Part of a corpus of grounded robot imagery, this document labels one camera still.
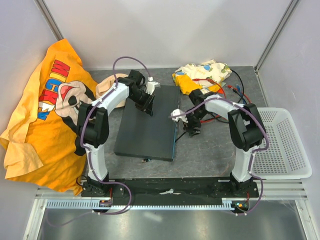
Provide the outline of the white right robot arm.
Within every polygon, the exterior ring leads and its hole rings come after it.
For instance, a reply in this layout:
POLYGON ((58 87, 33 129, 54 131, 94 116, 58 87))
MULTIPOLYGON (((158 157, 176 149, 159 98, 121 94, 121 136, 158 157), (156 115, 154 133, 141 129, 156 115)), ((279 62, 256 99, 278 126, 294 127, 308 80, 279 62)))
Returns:
POLYGON ((256 152, 269 147, 269 139, 259 114, 253 103, 240 104, 218 94, 196 89, 189 94, 194 107, 186 112, 180 109, 171 113, 174 121, 182 120, 184 130, 190 134, 199 134, 201 120, 209 113, 215 113, 228 121, 230 137, 236 147, 236 158, 229 184, 229 191, 235 197, 247 191, 246 181, 254 175, 252 165, 256 152))

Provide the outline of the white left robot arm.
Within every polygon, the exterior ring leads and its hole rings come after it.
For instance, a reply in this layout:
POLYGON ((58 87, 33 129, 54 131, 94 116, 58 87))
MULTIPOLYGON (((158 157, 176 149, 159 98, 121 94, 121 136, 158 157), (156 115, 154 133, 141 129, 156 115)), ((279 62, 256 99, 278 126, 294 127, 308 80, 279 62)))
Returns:
POLYGON ((122 101, 127 99, 135 107, 149 116, 153 115, 155 90, 160 83, 152 77, 146 79, 139 71, 131 70, 126 77, 118 77, 113 85, 92 103, 82 103, 77 119, 77 135, 80 145, 86 151, 88 177, 95 181, 92 191, 99 197, 110 191, 108 169, 105 163, 104 148, 109 137, 109 115, 122 101))

